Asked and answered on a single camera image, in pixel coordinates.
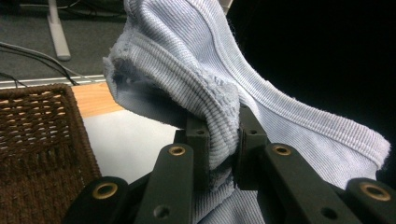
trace wicker basket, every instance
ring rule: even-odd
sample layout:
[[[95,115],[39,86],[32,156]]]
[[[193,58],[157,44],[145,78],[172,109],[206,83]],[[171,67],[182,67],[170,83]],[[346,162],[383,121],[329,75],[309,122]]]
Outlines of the wicker basket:
[[[69,86],[0,91],[0,223],[60,223],[100,176]]]

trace cable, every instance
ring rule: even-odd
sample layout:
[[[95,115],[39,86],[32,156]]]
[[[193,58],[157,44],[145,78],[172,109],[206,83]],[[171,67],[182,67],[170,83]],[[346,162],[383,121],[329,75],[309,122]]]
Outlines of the cable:
[[[0,51],[4,52],[4,53],[17,54],[17,55],[21,55],[23,57],[27,57],[27,58],[31,58],[31,59],[37,60],[37,61],[43,63],[44,65],[46,65],[47,67],[52,68],[53,70],[61,73],[62,76],[65,76],[65,73],[63,71],[61,71],[60,69],[50,65],[49,63],[46,63],[46,62],[40,60],[40,58],[37,58],[36,56],[32,56],[30,54],[24,54],[23,52],[19,52],[19,51],[8,51],[8,50],[3,50],[3,49],[0,49]]]
[[[86,14],[86,13],[78,12],[76,10],[72,10],[71,7],[74,7],[78,3],[80,5],[88,8],[90,10],[90,13]],[[48,5],[32,5],[32,4],[22,4],[20,6],[21,7],[49,7]],[[96,10],[96,8],[99,8],[99,9],[101,9],[103,11],[106,11],[106,12],[112,12],[112,13],[117,13],[117,14],[114,14],[114,15],[99,15],[98,11]],[[105,7],[101,7],[101,6],[96,5],[94,3],[86,2],[86,1],[83,1],[83,0],[77,0],[76,2],[70,4],[67,7],[58,7],[58,9],[62,9],[65,12],[68,12],[68,13],[73,14],[75,16],[84,17],[84,18],[94,18],[94,17],[115,18],[115,17],[118,17],[118,16],[123,14],[123,10],[114,11],[114,10],[111,10],[111,9],[108,9],[108,8],[105,8]]]
[[[77,5],[81,0],[77,0],[76,2],[66,6],[66,7],[58,7],[58,9],[66,9]],[[49,5],[35,5],[35,4],[20,4],[20,7],[49,7]]]
[[[2,46],[2,44],[0,44],[0,46],[1,47],[3,47],[3,48],[6,48],[6,49],[11,49],[11,50],[16,50],[16,51],[21,51],[21,52],[23,52],[23,53],[30,53],[29,51],[28,52],[25,52],[25,51],[23,51],[22,49],[22,47],[18,47],[18,46],[13,46],[13,47],[10,47],[10,46],[7,46],[8,44],[6,44],[5,46]],[[74,86],[77,86],[78,85],[78,83],[75,81],[75,80],[73,80],[73,78],[71,78],[70,76],[69,76],[69,74],[67,73],[67,71],[61,66],[61,64],[59,63],[59,62],[57,62],[55,59],[53,59],[53,58],[51,58],[51,59],[49,59],[48,57],[48,55],[46,55],[46,56],[42,56],[42,55],[37,55],[37,54],[33,54],[35,57],[38,57],[38,58],[41,58],[41,59],[45,59],[45,60],[48,60],[48,61],[50,61],[50,62],[53,62],[53,63],[55,63],[55,64],[57,64],[62,70],[64,70],[64,76],[74,85]]]
[[[18,84],[21,84],[22,86],[27,87],[25,84],[19,82],[19,81],[18,81],[14,76],[12,76],[12,75],[9,75],[9,74],[0,72],[0,76],[1,76],[1,77],[7,77],[7,78],[10,78],[10,79],[14,80],[15,88],[18,88]]]
[[[82,78],[88,79],[89,81],[94,82],[94,80],[92,80],[92,79],[90,79],[90,78],[87,78],[87,77],[84,77],[83,75],[81,75],[81,74],[79,74],[79,73],[77,73],[77,72],[75,72],[75,71],[73,71],[73,70],[71,70],[71,69],[69,69],[69,68],[63,66],[61,63],[58,62],[58,60],[52,58],[52,57],[49,56],[48,54],[45,54],[45,53],[42,53],[42,52],[39,52],[39,51],[36,51],[36,50],[33,50],[33,49],[27,49],[27,48],[24,48],[24,47],[20,47],[20,46],[16,46],[16,45],[7,44],[7,43],[1,42],[1,41],[0,41],[0,46],[3,47],[3,48],[7,48],[7,49],[20,49],[20,50],[23,50],[23,51],[26,51],[26,52],[33,53],[33,54],[36,55],[36,56],[41,55],[41,58],[45,58],[45,59],[47,59],[47,60],[50,60],[50,61],[52,61],[52,62],[58,64],[59,66],[62,67],[62,69],[66,70],[66,71],[68,71],[68,72],[70,72],[70,73],[72,73],[72,74],[74,74],[74,75],[76,75],[76,76],[78,76],[78,77],[82,77]]]

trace wooden surface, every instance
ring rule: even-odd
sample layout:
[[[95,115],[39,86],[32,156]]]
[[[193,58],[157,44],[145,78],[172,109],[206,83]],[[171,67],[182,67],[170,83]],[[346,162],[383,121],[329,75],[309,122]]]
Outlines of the wooden surface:
[[[105,82],[74,86],[72,90],[83,118],[123,110],[114,102]]]

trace ribbed fabric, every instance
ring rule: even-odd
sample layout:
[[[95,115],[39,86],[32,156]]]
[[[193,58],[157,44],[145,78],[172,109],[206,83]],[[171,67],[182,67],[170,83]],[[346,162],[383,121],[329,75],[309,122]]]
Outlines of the ribbed fabric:
[[[235,153],[243,103],[271,142],[298,149],[324,180],[344,188],[350,178],[375,178],[389,142],[353,120],[304,105],[263,79],[239,51],[219,2],[125,0],[124,5],[124,32],[104,58],[114,99],[179,127],[186,109],[205,119],[211,170]],[[232,177],[224,177],[217,176],[216,188],[197,197],[194,221],[261,223],[255,192],[232,193]]]

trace gray carpet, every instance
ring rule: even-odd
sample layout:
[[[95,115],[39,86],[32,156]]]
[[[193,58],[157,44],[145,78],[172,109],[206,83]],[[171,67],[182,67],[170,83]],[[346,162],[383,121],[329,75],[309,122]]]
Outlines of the gray carpet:
[[[22,7],[19,15],[0,15],[0,41],[56,58],[47,12],[45,7]],[[62,64],[82,75],[103,74],[102,58],[108,55],[120,36],[125,15],[83,18],[64,11],[59,14],[71,53],[71,60]],[[0,51],[0,72],[20,80],[62,76],[41,62],[3,51]]]

